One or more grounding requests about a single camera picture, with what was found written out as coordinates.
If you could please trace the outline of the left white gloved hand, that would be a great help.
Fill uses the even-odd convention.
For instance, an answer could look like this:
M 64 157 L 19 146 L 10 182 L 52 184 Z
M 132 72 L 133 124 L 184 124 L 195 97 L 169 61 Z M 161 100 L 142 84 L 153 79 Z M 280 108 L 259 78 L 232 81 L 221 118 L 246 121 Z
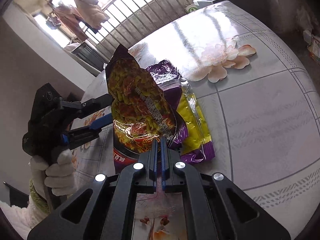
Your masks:
M 71 195 L 76 192 L 74 165 L 70 150 L 62 151 L 57 163 L 49 165 L 41 156 L 30 160 L 30 192 L 46 199 L 44 188 L 49 187 L 55 196 Z

